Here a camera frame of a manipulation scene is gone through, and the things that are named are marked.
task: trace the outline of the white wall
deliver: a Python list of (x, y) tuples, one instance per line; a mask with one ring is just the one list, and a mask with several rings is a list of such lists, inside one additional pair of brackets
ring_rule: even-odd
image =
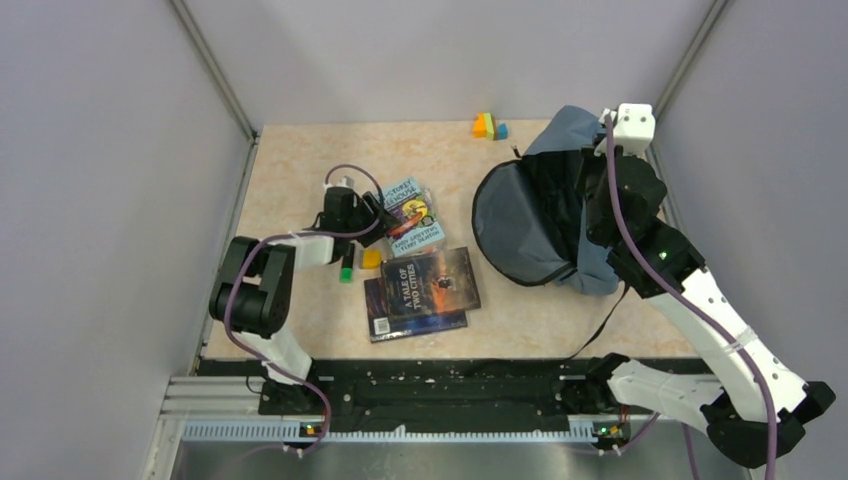
[(654, 102), (711, 0), (189, 0), (255, 125)]
[(836, 391), (786, 457), (844, 478), (848, 429), (848, 3), (735, 2), (656, 144), (694, 242), (790, 367)]
[(245, 141), (165, 1), (0, 10), (0, 478), (136, 478)]

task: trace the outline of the wooden tabletop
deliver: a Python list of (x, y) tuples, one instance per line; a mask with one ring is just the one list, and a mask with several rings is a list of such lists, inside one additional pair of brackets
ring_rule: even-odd
[[(339, 283), (339, 264), (295, 273), (287, 324), (314, 358), (556, 358), (572, 354), (595, 331), (619, 293), (589, 297), (569, 287), (521, 287), (483, 257), (471, 230), (471, 203), (480, 181), (525, 149), (547, 120), (507, 121), (510, 138), (471, 137), (471, 122), (363, 123), (266, 126), (238, 227), (264, 237), (311, 225), (323, 203), (323, 179), (339, 163), (370, 171), (382, 186), (414, 176), (430, 188), (446, 247), (467, 246), (483, 307), (468, 312), (468, 327), (372, 344), (362, 282), (377, 270), (355, 270)], [(356, 189), (371, 189), (345, 172)], [(606, 331), (580, 356), (618, 352), (634, 357), (693, 356), (686, 339), (633, 292)], [(245, 357), (215, 322), (207, 358)]]

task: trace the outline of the barcode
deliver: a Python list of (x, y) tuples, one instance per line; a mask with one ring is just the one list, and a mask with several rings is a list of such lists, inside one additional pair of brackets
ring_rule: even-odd
[(388, 318), (375, 318), (374, 319), (374, 334), (375, 335), (385, 335), (391, 331), (389, 328), (389, 319)]

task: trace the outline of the gray floor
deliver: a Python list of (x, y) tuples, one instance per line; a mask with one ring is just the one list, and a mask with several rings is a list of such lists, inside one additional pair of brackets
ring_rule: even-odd
[[(746, 470), (695, 435), (702, 480), (747, 480)], [(303, 460), (266, 450), (232, 460), (257, 444), (183, 444), (172, 480), (536, 480), (692, 478), (680, 426), (659, 422), (620, 458), (578, 455), (561, 444), (350, 444), (328, 443)], [(226, 472), (222, 466), (230, 464)]]

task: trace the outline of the book cover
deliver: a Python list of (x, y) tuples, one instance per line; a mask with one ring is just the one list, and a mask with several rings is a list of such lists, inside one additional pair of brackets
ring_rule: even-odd
[(468, 248), (394, 258), (382, 265), (389, 318), (480, 308)]
[(386, 211), (401, 223), (386, 233), (395, 256), (414, 253), (444, 240), (445, 232), (436, 218), (432, 196), (415, 178), (409, 177), (389, 187), (383, 197)]
[(365, 280), (365, 307), (372, 343), (468, 326), (465, 312), (390, 320), (386, 314), (386, 289), (382, 278)]

